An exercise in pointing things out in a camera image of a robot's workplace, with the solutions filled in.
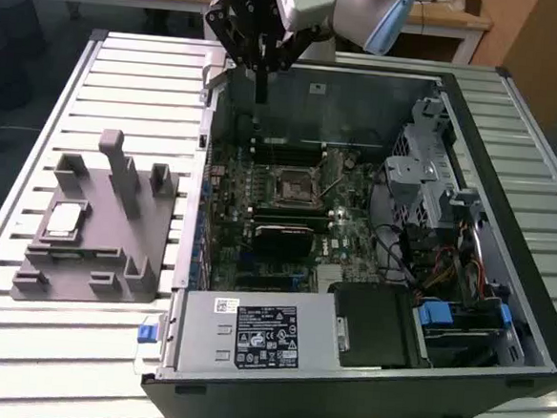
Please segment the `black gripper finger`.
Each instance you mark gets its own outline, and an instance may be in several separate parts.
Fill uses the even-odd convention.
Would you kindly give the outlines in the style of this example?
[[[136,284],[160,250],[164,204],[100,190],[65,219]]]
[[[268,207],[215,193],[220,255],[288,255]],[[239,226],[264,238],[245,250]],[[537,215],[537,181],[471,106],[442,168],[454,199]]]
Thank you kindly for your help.
[[[289,70],[299,56],[303,54],[316,39],[316,28],[300,30],[285,39],[282,35],[266,35],[261,65],[259,103],[268,100],[268,79],[271,73]]]
[[[249,70],[254,99],[262,102],[264,58],[260,45],[263,7],[256,0],[213,0],[204,17],[216,39],[239,67]]]

